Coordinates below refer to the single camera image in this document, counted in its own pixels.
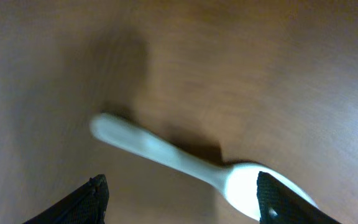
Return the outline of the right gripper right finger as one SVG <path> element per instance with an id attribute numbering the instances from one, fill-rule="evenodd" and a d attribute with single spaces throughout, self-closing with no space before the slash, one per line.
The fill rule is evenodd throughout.
<path id="1" fill-rule="evenodd" d="M 267 172 L 259 172 L 260 224 L 341 224 Z"/>

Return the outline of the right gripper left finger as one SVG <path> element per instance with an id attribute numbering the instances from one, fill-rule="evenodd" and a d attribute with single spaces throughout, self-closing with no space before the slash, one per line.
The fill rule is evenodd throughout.
<path id="1" fill-rule="evenodd" d="M 99 174 L 24 224 L 104 224 L 108 201 L 106 176 Z"/>

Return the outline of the white plastic spoon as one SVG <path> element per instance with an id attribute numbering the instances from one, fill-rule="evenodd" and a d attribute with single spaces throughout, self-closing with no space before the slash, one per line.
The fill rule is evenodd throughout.
<path id="1" fill-rule="evenodd" d="M 259 221 L 257 178 L 267 172 L 316 207 L 314 200 L 280 173 L 257 163 L 218 166 L 203 161 L 125 119 L 102 113 L 90 122 L 92 135 L 106 144 L 170 167 L 214 187 L 236 210 Z"/>

